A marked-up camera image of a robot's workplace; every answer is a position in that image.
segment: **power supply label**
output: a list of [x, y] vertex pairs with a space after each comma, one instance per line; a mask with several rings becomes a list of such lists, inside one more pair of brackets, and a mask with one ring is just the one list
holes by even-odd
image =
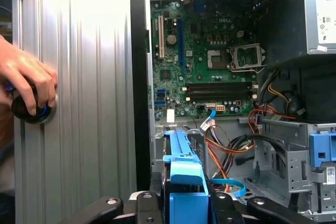
[[336, 44], [336, 0], [316, 0], [319, 44]]

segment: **metal frame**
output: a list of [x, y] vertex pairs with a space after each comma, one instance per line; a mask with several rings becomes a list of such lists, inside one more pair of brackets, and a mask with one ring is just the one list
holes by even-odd
[[59, 75], [55, 117], [15, 121], [16, 223], [137, 190], [130, 18], [130, 0], [13, 0], [15, 44]]

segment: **finger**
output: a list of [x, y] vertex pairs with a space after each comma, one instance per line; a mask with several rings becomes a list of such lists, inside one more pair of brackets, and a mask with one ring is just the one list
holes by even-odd
[[36, 114], [36, 102], [33, 95], [33, 91], [28, 84], [27, 80], [17, 69], [11, 67], [3, 68], [2, 74], [15, 86], [15, 88], [21, 94], [29, 114]]
[[40, 108], [42, 108], [49, 100], [49, 84], [54, 86], [51, 76], [44, 76], [43, 72], [44, 70], [38, 64], [33, 62], [24, 63], [20, 67], [20, 73], [31, 80], [36, 87], [38, 97], [37, 103]]
[[47, 80], [48, 84], [48, 105], [49, 107], [54, 107], [56, 105], [56, 90], [55, 90], [55, 82], [52, 76], [45, 71], [41, 66], [39, 66], [38, 62], [33, 64], [33, 67], [41, 73], [44, 78]]
[[37, 64], [43, 68], [43, 70], [45, 70], [53, 79], [53, 82], [54, 82], [54, 85], [56, 86], [57, 85], [57, 74], [56, 74], [56, 71], [54, 69], [52, 69], [51, 67], [43, 64], [42, 62], [40, 61], [37, 61]]

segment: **circuit board component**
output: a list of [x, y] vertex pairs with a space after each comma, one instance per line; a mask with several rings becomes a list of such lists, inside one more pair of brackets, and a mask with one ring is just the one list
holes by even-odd
[[232, 10], [195, 12], [192, 5], [151, 6], [156, 119], [246, 115], [257, 99], [256, 72], [264, 67], [253, 22]]

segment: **screw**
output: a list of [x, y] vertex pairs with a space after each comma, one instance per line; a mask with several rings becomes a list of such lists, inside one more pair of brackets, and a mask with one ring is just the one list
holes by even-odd
[[145, 194], [143, 197], [148, 199], [148, 198], [152, 198], [152, 195], [151, 194]]
[[148, 217], [146, 221], [147, 221], [147, 222], [154, 222], [154, 218], [152, 218], [152, 217]]
[[262, 199], [254, 199], [253, 200], [256, 204], [258, 204], [258, 205], [263, 205], [263, 204], [265, 204], [265, 202], [262, 200]]
[[218, 193], [217, 197], [220, 198], [220, 199], [225, 199], [226, 198], [225, 194], [223, 194], [223, 193]]
[[108, 199], [106, 201], [106, 203], [109, 204], [109, 205], [113, 205], [113, 204], [117, 203], [117, 201], [115, 199]]

